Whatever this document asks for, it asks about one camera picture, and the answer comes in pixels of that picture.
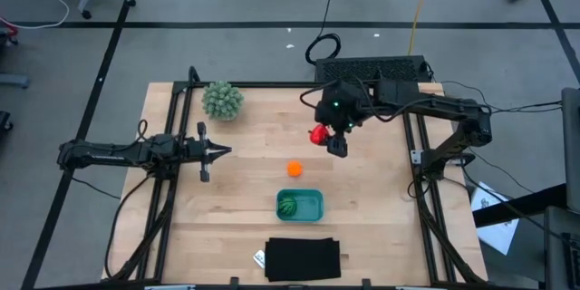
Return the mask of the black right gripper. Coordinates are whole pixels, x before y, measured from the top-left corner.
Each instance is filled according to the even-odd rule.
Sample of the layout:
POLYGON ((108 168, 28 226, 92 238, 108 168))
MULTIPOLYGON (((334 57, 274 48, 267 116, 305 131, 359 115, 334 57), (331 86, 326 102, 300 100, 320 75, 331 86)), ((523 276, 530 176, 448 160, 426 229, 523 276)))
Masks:
POLYGON ((321 100, 314 109, 314 120, 325 125, 330 132, 325 145, 328 153, 339 158, 348 155, 344 134, 362 125, 362 99, 362 90, 350 83, 333 82, 323 89, 321 100))

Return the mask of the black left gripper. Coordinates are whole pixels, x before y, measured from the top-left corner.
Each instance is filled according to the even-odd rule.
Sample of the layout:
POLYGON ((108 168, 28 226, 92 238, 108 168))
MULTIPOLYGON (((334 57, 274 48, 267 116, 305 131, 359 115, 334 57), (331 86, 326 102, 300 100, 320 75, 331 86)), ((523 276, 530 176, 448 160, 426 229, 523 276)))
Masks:
POLYGON ((207 144, 207 128, 204 122, 197 123, 198 137, 186 138, 183 141, 182 162, 200 164, 200 180, 202 182, 209 182, 210 176, 208 171, 208 164, 210 161, 215 161, 218 158, 228 154, 232 148, 226 145, 219 145, 211 140, 207 144))

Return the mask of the red toy apple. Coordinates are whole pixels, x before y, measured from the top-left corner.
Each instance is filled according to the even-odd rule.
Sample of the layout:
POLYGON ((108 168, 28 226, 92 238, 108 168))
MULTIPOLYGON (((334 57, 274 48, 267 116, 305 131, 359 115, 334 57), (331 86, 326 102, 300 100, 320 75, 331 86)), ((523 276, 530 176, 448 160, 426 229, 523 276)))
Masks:
POLYGON ((317 124, 309 131, 309 140, 317 146, 325 146, 330 139, 330 132, 323 124, 317 124))

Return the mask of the green striped toy watermelon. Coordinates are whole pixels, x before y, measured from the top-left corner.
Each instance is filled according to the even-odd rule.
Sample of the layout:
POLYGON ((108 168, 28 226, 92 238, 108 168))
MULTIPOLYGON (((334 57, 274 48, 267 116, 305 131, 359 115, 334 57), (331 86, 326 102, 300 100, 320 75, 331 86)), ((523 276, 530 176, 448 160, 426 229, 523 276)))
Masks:
POLYGON ((277 204, 277 213, 281 216, 291 217, 297 211, 297 200, 295 197, 282 197, 277 204))

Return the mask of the artificial plant in patterned pot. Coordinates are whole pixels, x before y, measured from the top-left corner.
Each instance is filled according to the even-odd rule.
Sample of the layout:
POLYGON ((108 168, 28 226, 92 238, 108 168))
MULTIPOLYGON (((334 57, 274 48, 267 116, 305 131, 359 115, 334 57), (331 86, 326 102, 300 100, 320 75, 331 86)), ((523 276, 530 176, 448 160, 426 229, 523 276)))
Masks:
POLYGON ((240 113, 243 102, 244 96, 240 90, 229 82, 211 82, 204 87, 203 111, 211 120, 234 120, 240 113))

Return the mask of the black perforated computer case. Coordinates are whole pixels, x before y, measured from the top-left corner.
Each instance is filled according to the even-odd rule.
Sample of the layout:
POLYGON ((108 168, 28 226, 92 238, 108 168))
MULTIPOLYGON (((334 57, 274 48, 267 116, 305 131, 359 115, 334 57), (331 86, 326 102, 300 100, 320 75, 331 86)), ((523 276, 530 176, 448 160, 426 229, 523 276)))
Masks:
POLYGON ((328 58, 315 63, 316 82, 343 80, 356 83, 387 79, 402 82, 431 82, 433 71, 422 55, 328 58))

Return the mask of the teal plastic container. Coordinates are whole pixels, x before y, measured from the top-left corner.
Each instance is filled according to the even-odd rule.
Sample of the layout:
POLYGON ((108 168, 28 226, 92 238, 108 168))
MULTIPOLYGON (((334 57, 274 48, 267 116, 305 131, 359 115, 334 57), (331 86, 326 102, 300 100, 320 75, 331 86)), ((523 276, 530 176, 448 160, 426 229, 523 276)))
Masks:
POLYGON ((275 212, 277 217, 284 222, 314 223, 324 216, 324 196, 318 189, 310 188, 286 188, 276 195, 275 212), (282 197, 295 197, 297 211, 291 217, 281 216, 277 213, 277 204, 282 197))

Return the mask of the black folded cloth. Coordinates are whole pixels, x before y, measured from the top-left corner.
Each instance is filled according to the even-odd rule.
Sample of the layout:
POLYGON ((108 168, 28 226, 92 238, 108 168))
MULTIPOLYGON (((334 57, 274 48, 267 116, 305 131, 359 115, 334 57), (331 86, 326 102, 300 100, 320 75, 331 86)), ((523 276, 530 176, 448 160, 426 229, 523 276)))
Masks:
POLYGON ((340 278, 340 242, 332 238, 271 237, 265 246, 265 276, 269 282, 340 278))

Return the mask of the white printed paper sheet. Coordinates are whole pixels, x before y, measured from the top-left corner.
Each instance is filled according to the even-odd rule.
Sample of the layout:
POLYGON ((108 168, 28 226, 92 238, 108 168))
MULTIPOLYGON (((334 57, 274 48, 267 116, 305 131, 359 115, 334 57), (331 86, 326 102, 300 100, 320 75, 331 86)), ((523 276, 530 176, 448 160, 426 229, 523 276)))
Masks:
MULTIPOLYGON (((491 207, 507 200, 505 196, 496 192, 493 188, 483 182, 479 182, 471 195, 470 207, 472 212, 475 213, 477 210, 491 207)), ((518 222, 519 220, 516 218, 496 225, 477 227, 478 238, 486 245, 506 256, 516 234, 518 222)))

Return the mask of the grey equipment cabinet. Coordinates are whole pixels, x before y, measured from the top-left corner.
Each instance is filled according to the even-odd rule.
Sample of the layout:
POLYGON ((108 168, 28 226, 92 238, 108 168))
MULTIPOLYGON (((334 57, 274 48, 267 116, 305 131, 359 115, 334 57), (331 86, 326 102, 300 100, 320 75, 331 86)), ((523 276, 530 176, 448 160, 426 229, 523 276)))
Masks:
POLYGON ((580 89, 564 88, 561 94, 567 203, 580 210, 580 89))

